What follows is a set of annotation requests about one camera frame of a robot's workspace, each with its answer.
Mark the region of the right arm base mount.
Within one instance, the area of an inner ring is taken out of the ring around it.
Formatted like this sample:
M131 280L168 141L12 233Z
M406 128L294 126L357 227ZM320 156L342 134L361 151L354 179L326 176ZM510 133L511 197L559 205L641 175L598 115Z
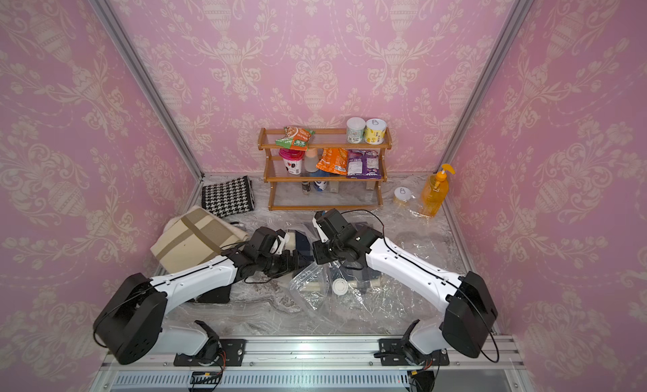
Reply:
M410 341L411 333L420 320L413 321L399 339L383 338L378 340L379 350L373 357L380 360L382 366L418 366L423 370L433 366L442 367L450 364L446 349L435 350L431 353L421 353Z

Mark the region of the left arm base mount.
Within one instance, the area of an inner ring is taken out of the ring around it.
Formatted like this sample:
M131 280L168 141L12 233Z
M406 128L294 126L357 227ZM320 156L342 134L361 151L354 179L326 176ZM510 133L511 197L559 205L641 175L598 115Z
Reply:
M247 341L245 339L223 339L204 321L196 320L195 324L204 331L207 340L202 348L193 355L178 353L175 355L175 367L222 366L241 367L244 360Z

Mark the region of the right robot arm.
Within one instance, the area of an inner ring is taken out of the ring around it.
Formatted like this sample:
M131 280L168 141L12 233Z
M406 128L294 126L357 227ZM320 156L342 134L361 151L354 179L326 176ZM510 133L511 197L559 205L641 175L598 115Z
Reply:
M318 211L313 226L315 262L346 263L351 269L370 268L400 282L432 304L443 319L439 324L414 321L386 356L400 356L414 365L427 363L433 353L453 349L467 358L484 353L494 338L498 311L485 280L475 272L449 272L397 246L383 230L358 228L333 208Z

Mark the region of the beige knitted scarf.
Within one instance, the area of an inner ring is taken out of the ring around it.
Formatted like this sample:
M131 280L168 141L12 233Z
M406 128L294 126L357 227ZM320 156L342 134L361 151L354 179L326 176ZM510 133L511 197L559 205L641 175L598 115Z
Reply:
M193 234L192 230L194 228L195 222L190 218L189 213L174 217L165 225L159 240L163 242L178 239L185 240Z

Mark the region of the navy grey plaid scarf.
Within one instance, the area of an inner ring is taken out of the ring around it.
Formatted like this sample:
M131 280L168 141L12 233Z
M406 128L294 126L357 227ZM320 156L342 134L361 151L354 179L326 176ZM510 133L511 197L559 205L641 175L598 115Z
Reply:
M296 232L297 248L304 255L311 255L313 257L313 248L311 238L313 238L313 228L305 226L300 230L293 230ZM339 262L332 262L326 265L318 265L313 259L313 263L304 268L301 272L293 272L280 277L277 282L285 289L294 288L302 290L306 281L314 278L320 272L323 272L329 267L342 267Z

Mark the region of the black white houndstooth scarf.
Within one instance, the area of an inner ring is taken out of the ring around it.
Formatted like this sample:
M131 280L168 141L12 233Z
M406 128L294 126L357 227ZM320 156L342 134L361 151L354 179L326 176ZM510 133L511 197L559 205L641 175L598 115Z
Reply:
M219 218L254 211L252 181L248 176L243 176L232 181L204 186L202 208Z

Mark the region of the clear plastic vacuum bag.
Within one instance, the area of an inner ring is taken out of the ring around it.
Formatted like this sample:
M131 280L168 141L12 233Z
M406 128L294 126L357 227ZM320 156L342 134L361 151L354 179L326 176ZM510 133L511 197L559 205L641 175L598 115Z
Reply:
M385 230L395 245L441 269L464 274L446 213L429 218L416 212L417 200L345 218L357 227ZM417 292L376 269L356 263L312 265L269 281L262 275L237 284L220 323L229 335L332 336L401 334L415 320L437 326L444 314Z

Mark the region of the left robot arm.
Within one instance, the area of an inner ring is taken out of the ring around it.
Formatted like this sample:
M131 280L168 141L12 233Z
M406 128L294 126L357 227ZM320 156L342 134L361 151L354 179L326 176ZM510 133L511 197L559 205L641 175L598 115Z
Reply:
M227 289L256 273L272 281L313 262L305 233L258 228L249 240L226 245L206 262L158 277L129 276L93 324L93 338L121 365L151 354L174 354L178 365L225 366L219 335L204 321L166 326L167 314L215 289Z

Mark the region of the beige brown plaid scarf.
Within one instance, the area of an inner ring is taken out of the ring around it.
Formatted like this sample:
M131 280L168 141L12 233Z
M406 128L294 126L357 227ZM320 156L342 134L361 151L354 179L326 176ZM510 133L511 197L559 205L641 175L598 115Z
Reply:
M158 238L150 248L153 256L169 273L181 272L208 262L220 255L225 248L249 238L244 230L203 208L194 206L188 213L195 222L190 237L170 242L163 242Z

